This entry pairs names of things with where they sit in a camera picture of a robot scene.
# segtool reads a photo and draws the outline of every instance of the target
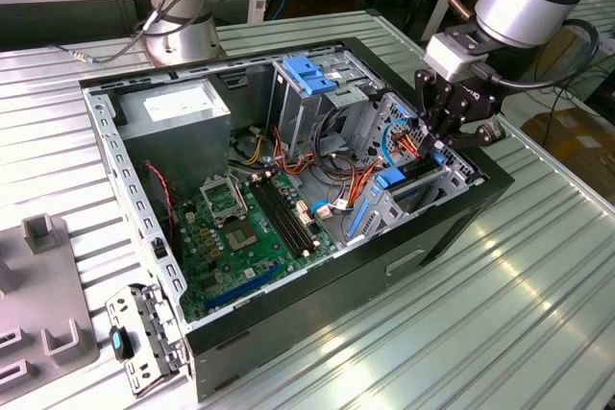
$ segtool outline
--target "side panel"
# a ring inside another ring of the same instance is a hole
[[[434,261],[456,240],[476,214],[493,204],[503,192],[504,189],[480,205],[459,211],[393,250],[197,355],[194,363],[198,399],[207,398],[235,379],[264,365],[420,270],[424,263]],[[377,240],[386,238],[385,234]]]

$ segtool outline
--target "motherboard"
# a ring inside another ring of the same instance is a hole
[[[302,217],[297,207],[302,198],[286,174],[278,173],[266,179],[266,184],[228,176],[210,181],[210,186],[175,206],[187,281],[182,309],[188,322],[337,250],[325,230]],[[245,205],[243,214],[241,205]],[[220,221],[225,210],[235,214]],[[289,240],[290,233],[284,235],[284,226],[292,231],[294,240]],[[297,241],[299,235],[307,241]]]

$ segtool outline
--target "metal bracket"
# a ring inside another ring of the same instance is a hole
[[[130,285],[108,300],[106,307],[113,325],[113,347],[123,346],[116,336],[122,330],[134,352],[124,361],[124,370],[136,397],[144,396],[187,363],[182,333],[157,285]]]

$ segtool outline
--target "white label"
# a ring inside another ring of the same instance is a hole
[[[333,206],[335,208],[338,208],[340,210],[345,210],[346,207],[348,206],[348,201],[345,199],[337,199],[334,203]]]
[[[577,136],[577,140],[579,140],[580,143],[586,148],[600,148],[600,143],[593,136]]]
[[[201,87],[148,98],[143,103],[154,122],[213,108]]]
[[[557,115],[557,120],[561,125],[566,127],[567,129],[572,129],[578,125],[577,121],[573,119],[570,115]]]

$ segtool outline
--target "ram slot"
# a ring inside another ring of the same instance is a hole
[[[302,244],[306,250],[310,251],[314,249],[314,244],[311,240],[308,231],[299,219],[293,214],[292,210],[288,208],[288,204],[284,201],[280,191],[271,182],[266,182],[263,185],[264,191],[267,193],[267,197],[271,198],[271,202],[274,203],[276,208],[283,210],[283,215],[288,220],[288,224],[294,229],[297,235],[300,237]]]
[[[308,234],[288,210],[278,190],[273,186],[271,190],[267,184],[253,184],[250,189],[285,245],[295,257],[301,256],[304,251],[312,250],[313,244]]]

